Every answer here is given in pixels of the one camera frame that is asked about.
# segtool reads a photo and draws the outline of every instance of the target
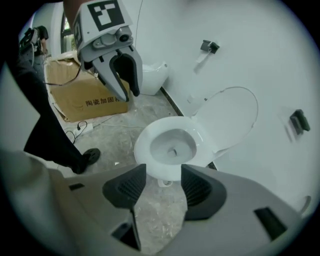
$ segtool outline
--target leg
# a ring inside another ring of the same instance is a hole
[[[33,68],[42,82],[45,82],[45,57],[43,55],[34,56]]]
[[[60,126],[49,104],[44,83],[24,59],[19,57],[16,62],[8,62],[8,65],[23,94],[40,114],[24,150],[47,161],[70,167],[77,174],[82,173],[88,161]]]
[[[87,161],[68,139],[49,103],[42,106],[39,121],[35,125],[24,151],[47,161],[70,167],[76,174],[84,172]]]

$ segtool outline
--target toilet bowl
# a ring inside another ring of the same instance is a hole
[[[169,67],[165,61],[152,65],[142,65],[143,79],[140,93],[155,95],[169,75]]]
[[[258,101],[244,87],[209,98],[191,117],[170,116],[149,124],[134,145],[138,164],[162,181],[180,181],[181,164],[205,167],[240,143],[258,117]]]

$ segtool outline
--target white wall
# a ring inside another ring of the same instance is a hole
[[[49,40],[46,41],[48,54],[51,54],[51,21],[53,18],[53,11],[55,9],[55,3],[45,3],[38,11],[36,11],[32,26],[45,26],[48,31]]]
[[[195,72],[202,40],[220,49]],[[164,86],[186,116],[223,88],[250,89],[259,103],[246,140],[214,163],[253,179],[299,210],[320,181],[319,53],[295,17],[278,2],[145,0],[137,34],[144,63],[167,61]],[[192,103],[187,99],[194,97]],[[296,138],[290,115],[302,109],[311,131]]]
[[[63,14],[64,3],[54,3],[50,25],[51,56],[53,58],[61,54],[61,25]]]
[[[23,28],[21,29],[20,33],[19,33],[19,42],[22,38],[24,38],[25,36],[25,32],[27,32],[27,30],[29,28],[32,28],[32,24],[33,24],[33,21],[34,21],[34,17],[35,17],[35,14],[33,14],[31,16],[31,18],[26,22],[26,24],[23,26]]]
[[[136,45],[136,34],[137,34],[137,25],[138,25],[138,17],[139,17],[139,11],[141,4],[143,0],[122,0],[127,12],[129,13],[129,16],[132,20],[132,25],[130,25],[130,30],[132,32],[133,36],[133,44]]]

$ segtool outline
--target baseboard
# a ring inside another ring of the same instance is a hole
[[[170,105],[172,106],[173,110],[176,112],[176,114],[179,117],[183,117],[184,115],[182,114],[182,112],[180,111],[180,109],[178,108],[178,106],[174,103],[174,101],[172,100],[172,98],[169,96],[169,94],[166,92],[166,90],[161,87],[160,91],[163,93],[163,95],[165,96],[165,98],[167,99],[167,101],[170,103]]]

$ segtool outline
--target toilet paper holder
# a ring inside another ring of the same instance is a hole
[[[297,135],[303,134],[304,131],[310,131],[310,126],[302,109],[297,109],[291,116],[290,120]]]
[[[216,53],[216,51],[220,48],[219,45],[217,45],[215,42],[203,40],[202,45],[200,49],[205,52],[211,52],[213,54]]]

